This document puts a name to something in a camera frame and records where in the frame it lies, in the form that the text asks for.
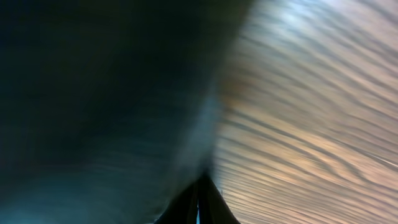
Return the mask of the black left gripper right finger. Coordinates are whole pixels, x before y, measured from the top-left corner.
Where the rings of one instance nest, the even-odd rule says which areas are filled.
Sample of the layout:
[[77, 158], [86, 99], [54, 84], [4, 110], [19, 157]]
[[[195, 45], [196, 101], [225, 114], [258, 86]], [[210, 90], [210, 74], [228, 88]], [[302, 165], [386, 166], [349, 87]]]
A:
[[240, 224], [207, 174], [198, 180], [198, 212], [200, 224]]

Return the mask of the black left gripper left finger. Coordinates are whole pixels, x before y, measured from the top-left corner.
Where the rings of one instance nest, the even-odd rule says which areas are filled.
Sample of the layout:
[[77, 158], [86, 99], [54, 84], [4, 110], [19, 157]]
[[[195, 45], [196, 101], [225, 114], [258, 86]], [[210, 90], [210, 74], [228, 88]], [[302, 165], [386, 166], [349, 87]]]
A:
[[198, 181], [175, 197], [154, 224], [197, 224]]

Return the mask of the light blue denim jeans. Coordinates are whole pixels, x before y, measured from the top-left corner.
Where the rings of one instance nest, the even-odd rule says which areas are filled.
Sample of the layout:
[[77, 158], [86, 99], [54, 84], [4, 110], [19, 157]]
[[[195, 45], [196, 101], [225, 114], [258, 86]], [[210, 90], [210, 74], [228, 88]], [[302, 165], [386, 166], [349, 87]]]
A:
[[1, 1], [1, 222], [150, 223], [213, 165], [252, 1]]

